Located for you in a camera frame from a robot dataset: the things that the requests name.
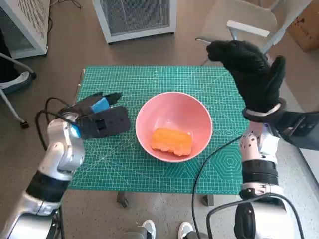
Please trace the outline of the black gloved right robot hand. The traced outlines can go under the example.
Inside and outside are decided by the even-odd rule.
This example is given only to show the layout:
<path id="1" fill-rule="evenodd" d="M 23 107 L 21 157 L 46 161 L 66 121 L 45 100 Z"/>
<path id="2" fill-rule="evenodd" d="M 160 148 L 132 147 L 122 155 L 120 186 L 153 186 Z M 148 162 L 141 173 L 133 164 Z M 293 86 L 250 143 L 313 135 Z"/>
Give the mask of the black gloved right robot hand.
<path id="1" fill-rule="evenodd" d="M 239 40 L 216 40 L 206 51 L 209 60 L 221 62 L 232 75 L 247 109 L 267 113 L 279 103 L 286 72 L 284 56 L 277 56 L 270 64 L 256 45 Z"/>

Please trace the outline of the black blue-taped left robot hand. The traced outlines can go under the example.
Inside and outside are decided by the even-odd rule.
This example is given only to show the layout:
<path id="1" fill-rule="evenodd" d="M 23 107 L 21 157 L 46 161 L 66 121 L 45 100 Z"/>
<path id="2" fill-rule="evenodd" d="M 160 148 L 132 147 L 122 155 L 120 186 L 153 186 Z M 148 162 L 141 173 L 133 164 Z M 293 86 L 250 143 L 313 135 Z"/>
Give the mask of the black blue-taped left robot hand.
<path id="1" fill-rule="evenodd" d="M 79 115 L 86 116 L 107 110 L 121 97 L 122 92 L 114 92 L 107 95 L 104 95 L 103 92 L 97 92 L 78 101 L 73 105 L 73 108 Z"/>

